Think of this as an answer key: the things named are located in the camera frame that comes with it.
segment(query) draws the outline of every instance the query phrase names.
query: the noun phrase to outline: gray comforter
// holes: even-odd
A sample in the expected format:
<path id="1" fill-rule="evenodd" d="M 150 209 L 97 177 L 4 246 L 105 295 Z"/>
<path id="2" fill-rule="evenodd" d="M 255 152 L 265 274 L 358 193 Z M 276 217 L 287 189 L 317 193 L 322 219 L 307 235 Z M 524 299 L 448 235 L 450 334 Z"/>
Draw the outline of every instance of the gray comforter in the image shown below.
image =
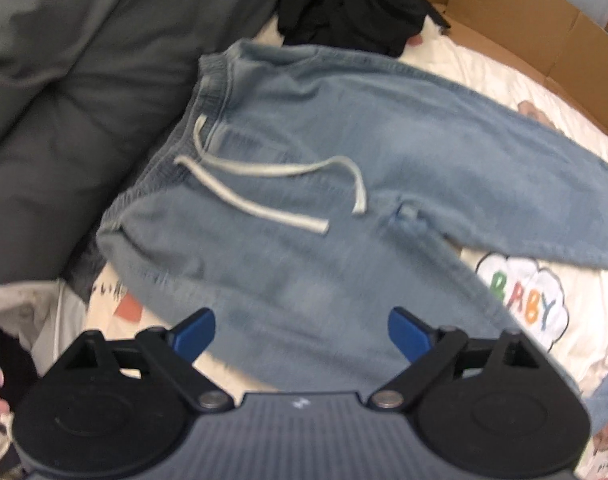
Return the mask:
<path id="1" fill-rule="evenodd" d="M 146 149 L 197 60 L 276 0 L 0 0 L 0 283 L 55 278 Z"/>

